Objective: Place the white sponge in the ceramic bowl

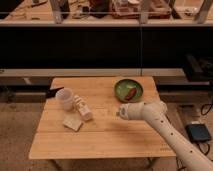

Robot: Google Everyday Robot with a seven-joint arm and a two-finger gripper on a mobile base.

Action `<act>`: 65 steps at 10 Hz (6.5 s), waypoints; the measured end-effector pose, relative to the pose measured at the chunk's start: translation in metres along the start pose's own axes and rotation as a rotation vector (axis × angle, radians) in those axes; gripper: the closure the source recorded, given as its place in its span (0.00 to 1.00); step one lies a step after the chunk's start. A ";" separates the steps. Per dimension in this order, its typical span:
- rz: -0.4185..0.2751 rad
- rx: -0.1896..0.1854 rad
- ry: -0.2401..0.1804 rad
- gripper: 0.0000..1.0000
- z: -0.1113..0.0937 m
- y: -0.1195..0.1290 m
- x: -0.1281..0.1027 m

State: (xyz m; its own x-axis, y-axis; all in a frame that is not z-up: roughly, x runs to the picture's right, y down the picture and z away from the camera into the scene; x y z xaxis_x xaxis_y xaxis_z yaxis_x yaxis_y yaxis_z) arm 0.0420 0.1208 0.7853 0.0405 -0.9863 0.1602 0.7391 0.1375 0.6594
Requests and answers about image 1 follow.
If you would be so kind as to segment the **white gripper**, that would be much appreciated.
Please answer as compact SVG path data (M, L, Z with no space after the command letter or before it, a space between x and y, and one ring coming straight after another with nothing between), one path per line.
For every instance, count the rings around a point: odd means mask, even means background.
M143 102L122 104L116 113L118 117L124 120L141 120Z

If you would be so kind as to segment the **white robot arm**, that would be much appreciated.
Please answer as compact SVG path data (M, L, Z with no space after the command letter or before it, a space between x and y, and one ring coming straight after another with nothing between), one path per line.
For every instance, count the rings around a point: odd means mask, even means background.
M124 120L144 120L171 147L190 171L213 171L213 162L179 133L166 117L163 101L122 104L117 115Z

